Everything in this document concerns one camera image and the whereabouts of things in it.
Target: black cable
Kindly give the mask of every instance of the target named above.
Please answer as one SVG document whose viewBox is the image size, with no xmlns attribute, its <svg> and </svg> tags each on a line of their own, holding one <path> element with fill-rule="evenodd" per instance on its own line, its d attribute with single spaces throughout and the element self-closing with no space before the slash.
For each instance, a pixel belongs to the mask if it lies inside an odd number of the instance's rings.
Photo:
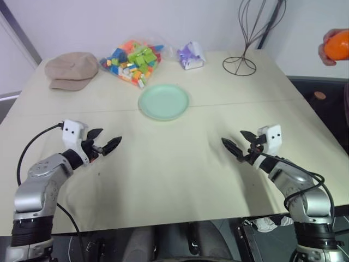
<svg viewBox="0 0 349 262">
<path fill-rule="evenodd" d="M 288 262 L 294 262 L 296 255 L 297 255 L 297 250 L 294 249 L 294 251 L 292 252 L 292 255 L 290 257 L 290 260 Z"/>
<path fill-rule="evenodd" d="M 305 172 L 307 175 L 309 175 L 311 178 L 313 178 L 314 180 L 316 180 L 318 182 L 318 184 L 316 184 L 315 186 L 312 186 L 310 188 L 307 188 L 307 189 L 304 189 L 304 190 L 301 190 L 301 191 L 298 191 L 294 194 L 291 194 L 289 195 L 287 198 L 285 198 L 285 201 L 284 201 L 284 206 L 285 208 L 288 210 L 288 206 L 287 206 L 287 202 L 291 199 L 291 198 L 294 198 L 298 195 L 302 195 L 304 194 L 305 192 L 307 191 L 310 191 L 310 190 L 313 190 L 314 188 L 317 188 L 317 187 L 320 187 L 322 186 L 323 189 L 326 191 L 326 194 L 328 195 L 328 198 L 329 198 L 329 201 L 330 201 L 330 205 L 331 205 L 331 218 L 332 218 L 332 225 L 333 225 L 333 222 L 334 222 L 334 201 L 333 201 L 333 198 L 332 198 L 332 195 L 330 193 L 330 191 L 328 190 L 327 186 L 324 184 L 324 177 L 319 175 L 319 174 L 316 174 L 316 173 L 313 173 L 313 172 L 309 172 L 307 170 L 305 170 L 304 168 L 301 168 L 300 166 L 297 166 L 295 164 L 293 164 L 292 162 L 290 161 L 287 161 L 285 159 L 282 159 L 280 157 L 276 157 L 276 156 L 271 156 L 269 154 L 265 154 L 265 153 L 262 153 L 262 152 L 259 152 L 258 150 L 255 150 L 256 153 L 260 154 L 261 156 L 265 156 L 265 157 L 269 157 L 269 158 L 272 158 L 274 160 L 277 160 L 277 161 L 280 161 L 280 162 L 283 162 L 287 165 L 290 165 L 292 166 L 293 168 L 296 168 L 302 172 Z"/>
<path fill-rule="evenodd" d="M 17 184 L 18 186 L 21 185 L 21 165 L 22 165 L 22 161 L 23 161 L 23 158 L 24 158 L 24 155 L 26 154 L 28 148 L 31 146 L 31 144 L 41 135 L 45 134 L 46 132 L 50 131 L 50 130 L 53 130 L 57 127 L 61 127 L 62 123 L 59 123 L 59 124 L 55 124 L 54 126 L 52 127 L 49 127 L 48 129 L 45 129 L 44 131 L 40 132 L 39 134 L 37 134 L 35 137 L 33 137 L 33 139 L 28 143 L 28 145 L 24 148 L 21 156 L 20 156 L 20 159 L 18 161 L 18 165 L 17 165 Z"/>
<path fill-rule="evenodd" d="M 46 132 L 48 132 L 50 130 L 53 130 L 53 129 L 57 128 L 57 127 L 63 128 L 63 123 L 55 124 L 54 126 L 49 127 L 48 129 L 45 129 L 44 131 L 40 132 L 35 137 L 33 137 L 33 139 L 24 148 L 24 150 L 23 150 L 23 152 L 22 152 L 22 154 L 20 156 L 20 159 L 18 161 L 18 165 L 17 165 L 17 184 L 18 184 L 18 186 L 21 185 L 21 165 L 22 165 L 22 162 L 23 162 L 23 158 L 24 158 L 26 152 L 28 151 L 28 148 L 31 146 L 31 144 L 38 137 L 40 137 L 41 135 L 45 134 Z M 86 259 L 85 259 L 85 248 L 83 246 L 82 236 L 81 236 L 80 230 L 79 230 L 77 224 L 75 223 L 75 220 L 71 216 L 71 214 L 63 206 L 61 206 L 59 203 L 57 203 L 57 206 L 58 206 L 59 209 L 61 209 L 69 217 L 70 221 L 72 222 L 72 224 L 73 224 L 73 226 L 74 226 L 74 228 L 76 230 L 77 237 L 79 238 L 82 260 L 85 262 L 86 261 Z"/>
<path fill-rule="evenodd" d="M 334 234 L 335 234 L 336 236 L 349 234 L 349 229 L 344 229 L 344 230 L 336 231 Z"/>
</svg>

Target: hand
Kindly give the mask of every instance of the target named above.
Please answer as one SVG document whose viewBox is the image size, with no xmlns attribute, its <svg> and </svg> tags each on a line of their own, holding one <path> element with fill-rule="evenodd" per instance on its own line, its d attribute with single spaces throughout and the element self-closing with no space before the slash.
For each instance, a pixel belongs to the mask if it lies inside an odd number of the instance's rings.
<svg viewBox="0 0 349 262">
<path fill-rule="evenodd" d="M 331 29 L 323 36 L 323 43 L 318 46 L 318 55 L 320 56 L 322 63 L 324 63 L 326 66 L 335 66 L 337 63 L 325 54 L 324 46 L 331 37 L 344 30 L 347 29 Z"/>
</svg>

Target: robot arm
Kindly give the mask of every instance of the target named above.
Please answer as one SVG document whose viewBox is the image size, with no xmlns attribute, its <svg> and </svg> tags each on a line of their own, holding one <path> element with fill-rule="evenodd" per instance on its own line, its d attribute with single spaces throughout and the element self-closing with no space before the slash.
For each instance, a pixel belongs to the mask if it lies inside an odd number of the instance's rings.
<svg viewBox="0 0 349 262">
<path fill-rule="evenodd" d="M 97 147 L 93 139 L 102 129 L 91 130 L 87 139 L 82 140 L 86 127 L 80 122 L 66 120 L 63 141 L 69 149 L 41 160 L 29 169 L 27 179 L 15 194 L 12 239 L 5 262 L 56 261 L 51 258 L 51 231 L 59 189 L 73 170 L 92 162 L 98 154 L 106 156 L 122 139 L 120 136 L 104 147 Z"/>
<path fill-rule="evenodd" d="M 256 169 L 268 173 L 268 178 L 286 198 L 286 207 L 294 220 L 297 237 L 296 261 L 342 262 L 341 251 L 337 249 L 332 229 L 331 202 L 329 196 L 318 187 L 314 187 L 313 178 L 308 172 L 297 168 L 289 161 L 276 156 L 282 144 L 279 125 L 263 127 L 258 136 L 249 131 L 241 131 L 251 142 L 249 154 L 243 156 L 242 150 L 229 139 L 222 138 L 224 146 L 240 162 L 248 162 Z M 302 194 L 292 194 L 314 187 Z"/>
</svg>

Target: metal wire sculpture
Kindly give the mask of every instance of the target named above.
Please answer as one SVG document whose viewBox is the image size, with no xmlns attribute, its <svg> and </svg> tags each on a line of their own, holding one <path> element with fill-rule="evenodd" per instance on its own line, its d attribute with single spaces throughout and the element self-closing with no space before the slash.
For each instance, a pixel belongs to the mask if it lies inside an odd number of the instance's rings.
<svg viewBox="0 0 349 262">
<path fill-rule="evenodd" d="M 249 25 L 247 23 L 248 20 L 248 10 L 249 10 L 249 6 L 250 6 L 250 2 L 251 0 L 242 0 L 241 4 L 239 6 L 239 24 L 240 24 L 240 28 L 242 31 L 242 35 L 244 37 L 244 41 L 245 41 L 245 50 L 242 53 L 241 56 L 231 56 L 228 57 L 226 59 L 224 59 L 223 61 L 223 68 L 233 74 L 233 75 L 238 75 L 238 76 L 248 76 L 248 75 L 252 75 L 257 71 L 257 66 L 256 64 L 246 58 L 246 52 L 247 49 L 251 46 L 252 43 L 254 43 L 256 40 L 260 39 L 260 38 L 265 38 L 266 35 L 275 27 L 278 25 L 278 23 L 280 23 L 280 21 L 282 20 L 282 18 L 285 15 L 285 11 L 286 11 L 286 0 L 278 0 L 278 3 L 274 9 L 274 12 L 272 14 L 272 17 L 270 18 L 269 22 L 267 22 L 261 29 L 259 29 L 257 32 L 256 31 L 256 27 L 257 24 L 259 22 L 259 19 L 261 17 L 261 14 L 263 13 L 263 9 L 264 6 L 266 4 L 267 0 L 263 0 L 260 6 L 260 9 L 258 11 L 257 14 L 257 18 L 256 21 L 252 27 L 252 30 L 249 28 Z M 283 6 L 283 10 L 282 10 L 282 14 L 281 16 L 278 18 L 279 16 L 279 11 L 281 10 L 281 7 Z M 235 71 L 232 69 L 227 68 L 227 64 L 235 64 Z M 241 65 L 245 65 L 244 68 L 245 70 L 242 72 L 242 70 L 239 71 L 239 69 L 241 69 Z"/>
</svg>

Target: white table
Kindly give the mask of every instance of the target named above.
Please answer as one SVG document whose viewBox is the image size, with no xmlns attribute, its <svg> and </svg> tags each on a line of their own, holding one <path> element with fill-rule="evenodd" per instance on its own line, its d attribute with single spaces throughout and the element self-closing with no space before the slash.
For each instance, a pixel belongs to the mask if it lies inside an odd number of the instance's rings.
<svg viewBox="0 0 349 262">
<path fill-rule="evenodd" d="M 283 135 L 279 155 L 323 175 L 335 205 L 348 204 L 348 156 L 311 107 L 264 52 L 250 55 L 258 69 L 245 78 L 222 69 L 229 55 L 208 53 L 204 68 L 187 72 L 175 62 L 160 64 L 149 84 L 178 84 L 190 96 L 187 112 L 170 122 L 141 114 L 141 90 L 105 72 L 79 92 L 50 90 L 41 64 L 0 126 L 0 213 L 7 221 L 0 235 L 10 235 L 22 149 L 66 118 L 104 128 L 98 145 L 123 136 L 112 154 L 77 169 L 60 191 L 59 203 L 83 231 L 285 212 L 267 175 L 239 164 L 220 140 L 232 138 L 246 149 L 240 130 L 275 123 Z M 64 150 L 61 135 L 54 130 L 33 144 L 22 180 L 30 165 Z M 73 231 L 57 210 L 53 233 Z"/>
</svg>

